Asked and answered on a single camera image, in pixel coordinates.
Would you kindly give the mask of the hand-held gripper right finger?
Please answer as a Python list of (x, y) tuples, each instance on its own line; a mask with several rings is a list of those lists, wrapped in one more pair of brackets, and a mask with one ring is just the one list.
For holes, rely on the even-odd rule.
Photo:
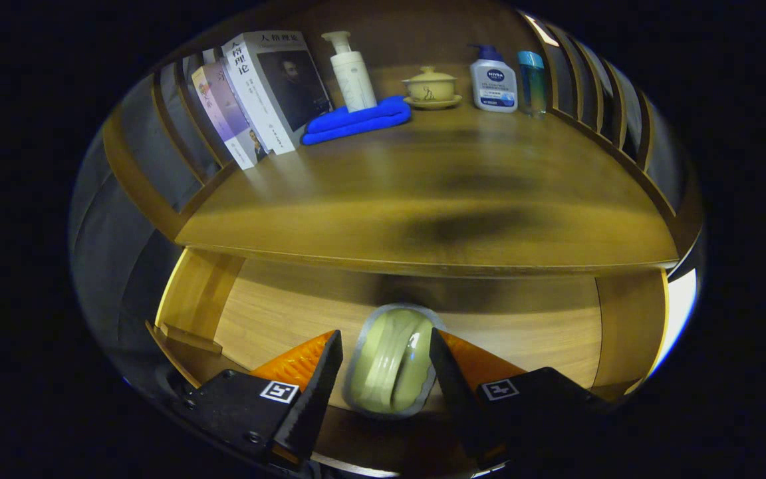
[(524, 370), (435, 328), (429, 357), (466, 455), (480, 466), (584, 466), (618, 405), (552, 367)]

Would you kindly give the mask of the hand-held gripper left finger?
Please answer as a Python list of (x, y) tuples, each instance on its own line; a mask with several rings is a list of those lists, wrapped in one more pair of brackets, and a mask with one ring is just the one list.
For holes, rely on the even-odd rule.
[(311, 339), (307, 380), (224, 369), (170, 409), (185, 426), (261, 468), (300, 470), (311, 458), (343, 360), (341, 332)]

